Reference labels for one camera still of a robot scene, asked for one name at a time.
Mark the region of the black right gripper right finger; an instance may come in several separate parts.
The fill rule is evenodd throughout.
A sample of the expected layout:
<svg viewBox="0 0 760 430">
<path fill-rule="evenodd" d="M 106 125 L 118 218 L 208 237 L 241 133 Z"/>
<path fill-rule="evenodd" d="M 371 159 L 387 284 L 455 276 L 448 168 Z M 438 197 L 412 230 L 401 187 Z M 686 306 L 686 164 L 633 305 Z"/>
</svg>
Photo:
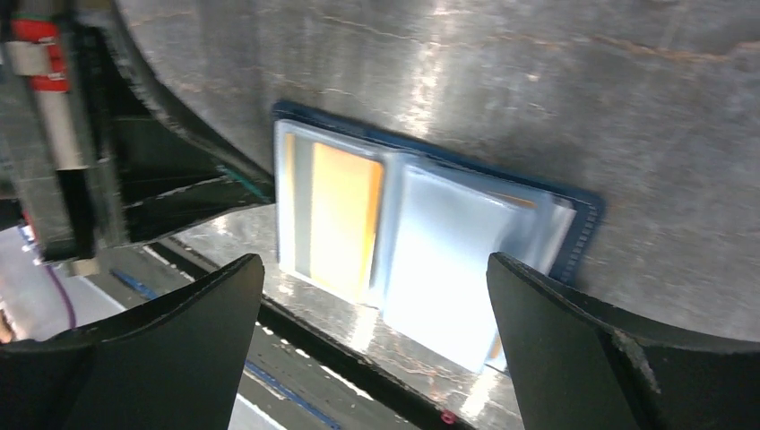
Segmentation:
<svg viewBox="0 0 760 430">
<path fill-rule="evenodd" d="M 758 428 L 757 343 L 633 314 L 506 254 L 487 283 L 526 428 Z"/>
</svg>

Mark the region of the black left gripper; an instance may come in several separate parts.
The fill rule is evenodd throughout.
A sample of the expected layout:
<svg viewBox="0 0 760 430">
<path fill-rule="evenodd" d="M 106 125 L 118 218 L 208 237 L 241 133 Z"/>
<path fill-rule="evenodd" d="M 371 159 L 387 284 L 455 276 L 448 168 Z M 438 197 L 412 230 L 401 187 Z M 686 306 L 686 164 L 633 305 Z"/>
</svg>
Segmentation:
<svg viewBox="0 0 760 430">
<path fill-rule="evenodd" d="M 93 260 L 124 235 L 99 66 L 80 1 L 1 4 L 1 162 L 46 262 Z M 125 240 L 147 243 L 274 203 L 272 174 L 187 107 L 108 8 L 107 103 Z"/>
</svg>

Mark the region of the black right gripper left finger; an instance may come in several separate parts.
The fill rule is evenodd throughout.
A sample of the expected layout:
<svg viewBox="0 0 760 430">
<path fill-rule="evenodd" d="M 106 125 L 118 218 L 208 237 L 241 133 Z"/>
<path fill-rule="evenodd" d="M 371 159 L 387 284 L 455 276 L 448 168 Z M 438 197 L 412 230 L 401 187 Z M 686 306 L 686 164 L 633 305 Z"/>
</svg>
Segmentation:
<svg viewBox="0 0 760 430">
<path fill-rule="evenodd" d="M 263 278 L 246 254 L 107 319 L 3 345 L 2 428 L 227 428 Z"/>
</svg>

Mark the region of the blue leather card holder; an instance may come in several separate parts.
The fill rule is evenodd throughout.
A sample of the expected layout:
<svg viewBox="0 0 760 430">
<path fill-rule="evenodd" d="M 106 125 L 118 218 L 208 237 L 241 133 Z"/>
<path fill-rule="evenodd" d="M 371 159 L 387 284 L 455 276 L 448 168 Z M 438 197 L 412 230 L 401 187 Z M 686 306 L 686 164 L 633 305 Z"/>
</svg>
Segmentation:
<svg viewBox="0 0 760 430">
<path fill-rule="evenodd" d="M 596 193 L 493 168 L 374 125 L 282 100 L 278 149 L 295 132 L 384 165 L 370 297 L 386 325 L 478 373 L 505 371 L 488 296 L 488 258 L 504 253 L 570 283 L 606 209 Z"/>
</svg>

